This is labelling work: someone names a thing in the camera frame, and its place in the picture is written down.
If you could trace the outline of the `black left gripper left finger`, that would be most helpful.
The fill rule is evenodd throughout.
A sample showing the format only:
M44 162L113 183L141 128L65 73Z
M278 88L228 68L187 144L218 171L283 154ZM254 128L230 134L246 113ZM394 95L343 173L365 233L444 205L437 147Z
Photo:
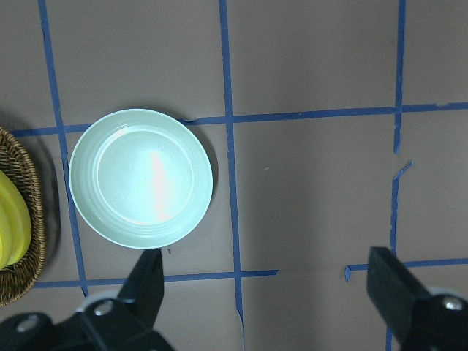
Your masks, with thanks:
M144 250L120 289L123 303L144 326L153 328L164 298L164 271L161 249Z

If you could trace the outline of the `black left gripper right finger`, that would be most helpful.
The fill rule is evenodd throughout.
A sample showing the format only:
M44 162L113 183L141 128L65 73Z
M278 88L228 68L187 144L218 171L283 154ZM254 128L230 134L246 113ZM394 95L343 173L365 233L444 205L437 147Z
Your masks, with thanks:
M366 291L399 342L410 336L416 304L431 298L391 250L381 246L369 250Z

